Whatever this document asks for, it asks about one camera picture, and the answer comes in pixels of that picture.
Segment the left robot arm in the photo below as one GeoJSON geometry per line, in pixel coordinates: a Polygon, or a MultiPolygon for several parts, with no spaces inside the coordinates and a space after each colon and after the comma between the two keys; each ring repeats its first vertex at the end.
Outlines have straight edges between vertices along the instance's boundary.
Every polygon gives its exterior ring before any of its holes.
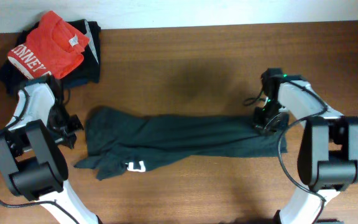
{"type": "Polygon", "coordinates": [[[26,203],[6,208],[40,205],[59,223],[100,224],[73,190],[60,146],[72,149],[83,129],[77,115],[64,105],[63,87],[53,76],[22,82],[18,102],[8,124],[0,129],[0,172],[11,192],[26,203]]]}

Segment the dark green t-shirt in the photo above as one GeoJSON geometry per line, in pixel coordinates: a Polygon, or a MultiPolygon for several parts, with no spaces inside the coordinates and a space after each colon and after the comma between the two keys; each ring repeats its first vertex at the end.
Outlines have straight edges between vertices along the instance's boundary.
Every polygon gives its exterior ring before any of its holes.
{"type": "Polygon", "coordinates": [[[282,131],[261,135],[252,116],[139,117],[100,107],[86,120],[88,155],[74,166],[97,170],[104,180],[127,171],[149,172],[190,156],[275,157],[282,131]]]}

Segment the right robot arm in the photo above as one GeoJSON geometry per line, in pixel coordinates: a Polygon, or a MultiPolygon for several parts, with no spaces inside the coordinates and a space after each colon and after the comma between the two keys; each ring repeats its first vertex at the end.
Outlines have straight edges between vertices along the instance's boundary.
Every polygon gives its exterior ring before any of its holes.
{"type": "Polygon", "coordinates": [[[345,116],[330,107],[301,75],[280,68],[261,74],[264,105],[254,111],[255,129],[278,134],[280,166],[296,189],[289,202],[277,210],[273,223],[323,223],[325,206],[350,185],[358,183],[358,117],[345,116]],[[282,140],[288,130],[302,125],[297,159],[300,180],[285,167],[282,140]]]}

